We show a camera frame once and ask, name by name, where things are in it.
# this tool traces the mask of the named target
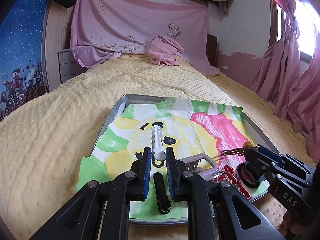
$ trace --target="blue wallpaper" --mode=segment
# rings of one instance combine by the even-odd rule
[[[47,0],[18,0],[0,25],[0,121],[44,94],[41,42]]]

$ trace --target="yellow paint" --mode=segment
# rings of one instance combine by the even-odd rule
[[[128,150],[121,150],[109,155],[104,164],[111,179],[114,179],[119,174],[130,170],[132,159],[129,156]]]
[[[254,139],[251,137],[249,130],[247,129],[247,126],[241,122],[241,121],[232,121],[232,124],[237,130],[248,139],[248,141],[251,141],[254,145],[256,145]]]
[[[140,122],[138,120],[135,120],[135,119],[123,118],[122,116],[118,116],[113,121],[113,124],[119,129],[133,129],[137,125],[139,125]]]
[[[210,135],[201,125],[195,122],[191,122],[191,124],[202,145],[204,153],[209,155],[213,160],[218,161],[218,151],[216,148],[217,139]],[[204,169],[211,168],[211,165],[207,161],[199,162],[198,166]]]
[[[161,168],[156,168],[156,169],[157,169],[156,172],[162,171],[162,172],[167,173],[167,166],[165,165],[165,163]]]
[[[175,155],[177,159],[204,152],[198,137],[195,136],[194,133],[190,134],[189,136],[186,135],[187,131],[192,131],[192,127],[190,127],[191,122],[189,119],[174,116],[172,125],[175,126],[179,137],[177,138],[177,136],[174,134],[163,134],[163,136],[173,137],[177,140],[177,142],[173,145],[166,145],[167,147],[172,146],[173,151],[176,153]]]
[[[137,148],[137,149],[134,149],[134,150],[131,150],[129,155],[131,156],[131,158],[134,156],[135,159],[137,159],[136,157],[136,153],[142,153],[143,154],[143,151],[144,151],[144,146],[143,148]]]

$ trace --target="pink paint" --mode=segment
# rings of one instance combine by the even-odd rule
[[[229,78],[249,88],[260,69],[261,60],[252,54],[236,51],[231,56],[227,56],[219,51],[216,67]]]
[[[191,121],[201,125],[210,135],[217,139],[216,148],[218,150],[218,166],[223,169],[225,165],[236,168],[244,162],[244,156],[229,155],[221,156],[221,151],[242,147],[248,141],[232,124],[224,114],[208,115],[207,113],[192,114]]]

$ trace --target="bed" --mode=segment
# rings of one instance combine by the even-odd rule
[[[28,102],[0,123],[0,216],[17,240],[29,239],[75,193],[79,166],[123,94],[198,99],[242,106],[282,153],[315,166],[305,139],[253,92],[221,74],[205,77],[186,60],[157,66],[122,55]],[[256,203],[278,226],[285,212],[273,198]],[[129,239],[186,239],[187,225],[165,230],[131,225]]]

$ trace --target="pink towel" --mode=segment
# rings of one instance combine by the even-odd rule
[[[156,36],[147,44],[147,54],[152,64],[159,66],[179,66],[179,63],[172,55],[183,51],[184,49],[179,43],[162,35]]]

